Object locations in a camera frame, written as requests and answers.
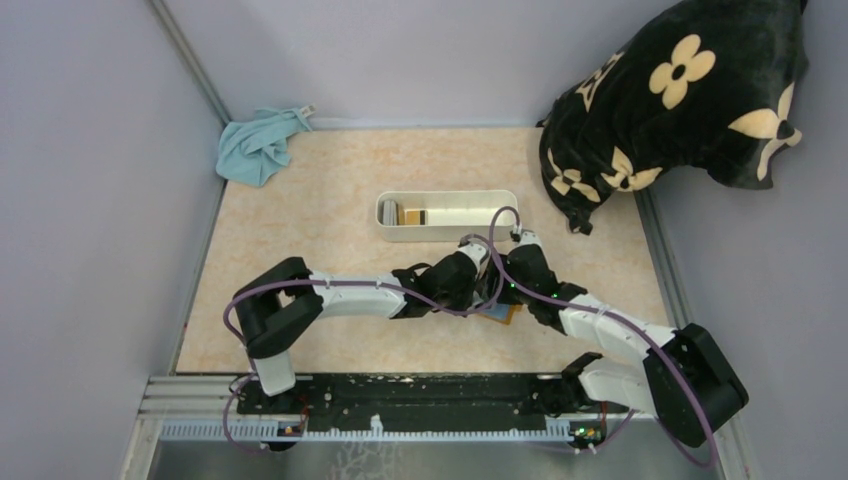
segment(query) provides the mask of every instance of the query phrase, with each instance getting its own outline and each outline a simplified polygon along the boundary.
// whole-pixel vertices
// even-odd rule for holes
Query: flower pattern pillow
[[[614,192],[681,165],[730,187],[771,188],[771,159],[802,137],[788,117],[807,68],[805,7],[684,0],[562,94],[539,122],[539,156],[569,229],[588,235]]]

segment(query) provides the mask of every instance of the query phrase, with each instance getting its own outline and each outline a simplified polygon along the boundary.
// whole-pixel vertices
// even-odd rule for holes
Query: white tray
[[[394,200],[402,209],[426,210],[427,225],[383,225],[383,202]],[[385,192],[377,199],[374,221],[389,242],[458,242],[469,233],[488,237],[495,212],[504,206],[518,209],[508,190],[454,192]],[[509,239],[515,219],[509,212],[498,218],[495,241]]]

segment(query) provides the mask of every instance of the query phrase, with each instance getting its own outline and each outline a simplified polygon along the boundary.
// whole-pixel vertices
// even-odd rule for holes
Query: purple cable
[[[457,316],[466,316],[466,315],[471,315],[473,313],[477,313],[477,312],[480,312],[480,311],[487,310],[491,306],[493,306],[495,303],[497,303],[497,298],[500,295],[501,291],[503,290],[503,285],[504,285],[505,281],[509,281],[511,284],[515,285],[515,288],[517,288],[521,292],[523,292],[523,293],[527,294],[528,296],[533,297],[537,300],[541,300],[543,302],[547,302],[547,303],[550,303],[551,305],[555,305],[555,306],[558,306],[558,307],[572,308],[574,310],[587,312],[587,313],[593,313],[593,314],[596,314],[596,315],[602,313],[603,315],[611,318],[612,320],[615,320],[616,322],[624,325],[629,330],[632,330],[633,333],[637,334],[640,338],[642,338],[642,340],[644,340],[645,343],[647,343],[648,346],[650,346],[651,349],[654,350],[654,352],[657,354],[660,361],[663,362],[663,364],[666,366],[666,368],[669,369],[672,376],[674,377],[674,380],[680,385],[681,389],[683,390],[683,394],[686,396],[686,399],[689,400],[689,403],[692,405],[693,409],[695,410],[695,416],[698,418],[698,423],[700,424],[701,428],[703,429],[704,435],[707,438],[707,442],[709,444],[710,458],[706,463],[698,461],[697,459],[692,457],[691,454],[688,454],[688,452],[686,452],[686,450],[683,448],[682,445],[680,445],[680,442],[676,438],[671,437],[672,440],[675,443],[675,446],[677,446],[678,450],[680,450],[681,452],[686,452],[686,455],[685,455],[686,458],[689,461],[691,461],[693,464],[695,464],[696,466],[701,467],[703,469],[714,468],[716,466],[716,464],[718,463],[718,446],[715,443],[715,438],[712,435],[712,429],[710,428],[710,424],[709,424],[709,421],[707,420],[706,414],[704,413],[704,409],[701,407],[700,403],[698,402],[697,397],[695,396],[695,392],[692,391],[692,388],[689,386],[688,382],[686,382],[686,379],[683,377],[683,374],[680,373],[680,370],[678,370],[677,366],[674,364],[674,362],[671,360],[671,358],[669,358],[669,356],[665,352],[663,352],[662,347],[660,347],[656,342],[654,342],[654,340],[650,336],[648,336],[645,332],[643,332],[641,329],[639,329],[639,327],[634,325],[630,320],[624,318],[623,316],[621,316],[621,315],[619,315],[615,312],[610,312],[610,311],[601,312],[599,309],[594,308],[594,307],[573,304],[573,303],[569,303],[569,302],[564,302],[562,300],[557,300],[555,298],[549,298],[549,297],[545,297],[543,295],[539,295],[538,293],[536,293],[536,292],[524,287],[523,285],[519,284],[518,282],[516,282],[515,279],[512,278],[506,272],[506,269],[504,268],[503,262],[501,261],[501,258],[498,254],[497,248],[495,247],[495,243],[494,243],[495,235],[494,235],[494,233],[495,233],[495,225],[497,225],[498,217],[500,217],[501,214],[503,214],[503,212],[507,212],[507,211],[511,212],[515,216],[515,224],[520,226],[521,225],[521,219],[520,219],[520,216],[518,214],[518,211],[513,207],[501,207],[500,209],[498,209],[497,212],[495,212],[495,215],[492,217],[492,222],[489,224],[489,238],[485,238],[482,235],[477,235],[477,234],[472,234],[472,235],[466,236],[466,238],[474,238],[474,239],[477,239],[477,240],[481,240],[486,244],[486,246],[489,248],[489,255],[490,255],[492,261],[495,263],[495,267],[497,267],[498,271],[501,273],[495,294],[492,295],[492,298],[490,298],[486,303],[484,303],[484,304],[482,304],[482,305],[480,305],[476,308],[472,308],[470,310],[456,311],[456,310],[451,310],[451,309],[445,308],[445,307],[439,305],[438,303],[434,302],[433,300],[421,295],[420,293],[406,289],[404,287],[399,287],[397,285],[391,285],[391,284],[380,284],[379,287],[380,288],[387,288],[387,289],[390,289],[390,290],[395,290],[395,291],[410,295],[410,296],[426,303],[427,305],[430,305],[436,311],[443,311],[443,312],[446,312],[446,313],[449,313],[449,314],[452,314],[452,315],[457,315]],[[244,337],[235,327],[233,327],[232,323],[230,322],[230,312],[232,312],[232,310],[233,310],[233,308],[235,308],[236,304],[238,304],[239,302],[241,302],[242,300],[244,300],[248,297],[251,297],[253,295],[258,295],[258,294],[261,294],[261,293],[265,293],[265,292],[270,291],[270,290],[279,290],[279,289],[282,289],[282,288],[295,287],[295,286],[327,285],[328,283],[329,283],[329,286],[338,286],[338,287],[376,287],[377,286],[377,284],[375,282],[352,281],[352,280],[341,280],[341,281],[340,280],[332,280],[330,282],[322,282],[322,281],[318,281],[318,280],[287,280],[287,281],[283,281],[283,282],[274,282],[274,283],[269,283],[269,284],[266,284],[266,285],[261,285],[259,287],[255,287],[255,288],[252,288],[250,290],[247,290],[247,291],[241,293],[240,295],[237,295],[235,298],[233,298],[233,300],[224,309],[224,325],[227,327],[227,329],[230,332],[232,332],[233,335],[236,336],[236,338],[238,338],[242,343],[244,343]],[[230,398],[230,400],[227,402],[227,409],[224,412],[225,421],[226,421],[227,412],[229,410],[229,406],[232,405],[234,398],[235,398],[235,395],[232,396]],[[626,423],[622,422],[622,425],[620,425],[619,428],[613,433],[617,434],[618,431],[620,431],[620,429],[621,429],[620,427],[623,426],[623,425],[626,425]],[[227,439],[231,440],[229,432],[227,431],[226,428],[224,429],[224,431],[227,434],[227,437],[228,437]]]
[[[256,375],[254,375],[254,374],[247,375],[246,377],[244,377],[244,379],[241,382],[238,383],[236,388],[233,389],[233,394],[230,395],[230,398],[227,399],[226,405],[224,405],[224,418],[222,420],[223,427],[224,427],[224,436],[227,437],[227,441],[230,442],[233,446],[235,446],[239,450],[241,450],[242,452],[248,453],[250,455],[265,453],[265,450],[263,450],[261,448],[246,447],[246,446],[238,443],[233,438],[233,434],[230,433],[229,417],[230,417],[230,407],[232,407],[233,401],[236,399],[236,397],[239,396],[239,394],[241,393],[244,386],[247,385],[254,378],[256,378]]]
[[[716,464],[718,463],[718,446],[716,445],[715,438],[713,437],[712,428],[710,428],[710,423],[707,420],[707,415],[704,412],[704,409],[701,407],[700,402],[698,402],[698,398],[695,396],[695,392],[692,390],[692,387],[689,386],[689,383],[683,377],[683,374],[680,373],[680,370],[677,368],[677,365],[674,364],[674,362],[671,360],[671,358],[669,358],[669,356],[662,350],[662,347],[660,347],[657,344],[657,342],[655,342],[650,336],[648,336],[648,334],[643,332],[639,327],[634,325],[633,322],[624,318],[623,316],[619,315],[616,312],[611,312],[611,311],[601,312],[599,309],[594,308],[594,307],[589,307],[589,306],[586,306],[586,305],[577,305],[577,304],[573,304],[573,303],[569,303],[569,302],[564,302],[562,300],[557,300],[555,298],[545,297],[544,295],[539,295],[538,293],[536,293],[536,292],[524,287],[523,285],[519,284],[518,282],[516,282],[515,279],[512,278],[506,272],[506,269],[504,268],[503,262],[501,261],[500,256],[497,254],[497,249],[495,248],[495,244],[490,240],[490,239],[494,238],[495,225],[497,223],[498,217],[505,211],[512,212],[513,215],[516,215],[516,218],[517,218],[518,212],[516,212],[514,208],[512,208],[512,207],[501,207],[497,212],[495,212],[494,217],[492,217],[492,223],[489,225],[489,238],[485,238],[481,235],[471,235],[472,238],[482,240],[482,241],[486,242],[486,244],[489,246],[490,256],[492,258],[492,261],[495,262],[495,267],[497,267],[498,271],[501,273],[501,277],[505,278],[511,284],[515,284],[515,288],[517,288],[521,292],[523,292],[526,295],[533,297],[537,300],[541,300],[543,302],[547,302],[547,303],[550,303],[551,305],[556,305],[558,307],[572,308],[574,310],[587,312],[587,313],[593,313],[593,314],[596,314],[596,315],[597,314],[603,314],[603,315],[615,320],[616,322],[624,325],[629,330],[633,331],[633,333],[639,335],[639,337],[642,338],[642,340],[644,340],[645,343],[647,343],[649,347],[651,347],[651,349],[654,351],[654,353],[656,353],[656,355],[657,355],[657,357],[659,357],[660,361],[662,361],[663,364],[665,365],[665,367],[671,372],[671,375],[674,377],[674,380],[677,382],[678,385],[680,385],[681,390],[683,390],[683,394],[686,396],[686,399],[689,401],[689,403],[692,405],[692,409],[695,411],[695,416],[698,418],[698,423],[701,425],[701,429],[704,431],[704,436],[706,437],[707,443],[709,444],[710,458],[706,463],[698,461],[697,459],[695,459],[691,455],[686,455],[686,458],[689,461],[691,461],[693,464],[695,464],[696,466],[701,467],[705,470],[709,470],[709,469],[714,468],[716,466]],[[680,442],[676,438],[674,438],[674,437],[671,437],[671,438],[674,440],[674,443],[677,446],[678,450],[680,450],[681,452],[685,451],[683,446],[680,445]]]

